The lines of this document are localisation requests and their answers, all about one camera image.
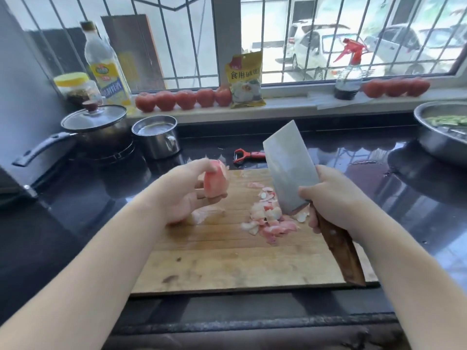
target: food package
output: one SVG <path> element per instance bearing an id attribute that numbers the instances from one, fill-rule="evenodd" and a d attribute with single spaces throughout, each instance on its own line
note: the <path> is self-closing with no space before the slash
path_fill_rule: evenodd
<path id="1" fill-rule="evenodd" d="M 261 95 L 262 51 L 234 55 L 225 66 L 232 92 L 232 108 L 265 105 Z"/>

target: metal blade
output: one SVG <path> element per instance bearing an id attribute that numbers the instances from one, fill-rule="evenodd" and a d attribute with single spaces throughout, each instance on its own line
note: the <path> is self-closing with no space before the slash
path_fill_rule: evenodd
<path id="1" fill-rule="evenodd" d="M 267 138 L 263 148 L 281 210 L 294 215 L 309 203 L 298 196 L 298 188 L 319 183 L 315 165 L 295 121 Z"/>

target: car wheel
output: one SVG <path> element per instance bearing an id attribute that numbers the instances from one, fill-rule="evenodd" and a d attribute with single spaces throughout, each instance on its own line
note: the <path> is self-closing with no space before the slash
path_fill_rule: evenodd
<path id="1" fill-rule="evenodd" d="M 315 80 L 315 81 L 324 80 L 324 71 L 323 71 L 323 69 L 317 68 L 315 70 L 315 75 L 313 76 L 313 80 Z"/>
<path id="2" fill-rule="evenodd" d="M 424 73 L 425 73 L 425 69 L 423 68 L 422 65 L 419 65 L 419 64 L 410 65 L 409 68 L 405 72 L 406 75 L 422 75 Z"/>
<path id="3" fill-rule="evenodd" d="M 296 55 L 294 54 L 293 57 L 292 57 L 292 69 L 294 71 L 298 71 L 298 62 L 296 60 Z"/>

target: hand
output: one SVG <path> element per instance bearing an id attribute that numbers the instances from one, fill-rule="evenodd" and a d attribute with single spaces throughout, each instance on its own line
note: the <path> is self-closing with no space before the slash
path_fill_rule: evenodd
<path id="1" fill-rule="evenodd" d="M 206 198 L 204 182 L 198 177 L 204 172 L 214 172 L 216 168 L 207 158 L 197 159 L 177 166 L 153 182 L 140 194 L 140 201 L 154 204 L 161 209 L 166 223 L 184 220 L 203 206 L 215 204 L 227 194 Z"/>
<path id="2" fill-rule="evenodd" d="M 312 187 L 300 187 L 302 199 L 311 200 L 309 226 L 316 233 L 318 228 L 316 211 L 327 221 L 349 231 L 352 238 L 359 241 L 358 222 L 379 207 L 341 172 L 326 166 L 317 165 L 321 183 Z"/>

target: wooden cutting board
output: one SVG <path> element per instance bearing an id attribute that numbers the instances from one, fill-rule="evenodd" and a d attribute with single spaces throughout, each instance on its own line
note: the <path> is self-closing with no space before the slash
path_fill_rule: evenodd
<path id="1" fill-rule="evenodd" d="M 132 290 L 132 294 L 214 292 L 239 289 L 345 285 L 341 271 L 321 235 L 308 223 L 277 239 L 275 246 L 260 235 L 240 229 L 260 189 L 272 186 L 267 169 L 229 171 L 228 197 L 201 224 L 190 218 L 167 228 Z M 356 245 L 367 282 L 377 281 L 363 249 Z"/>

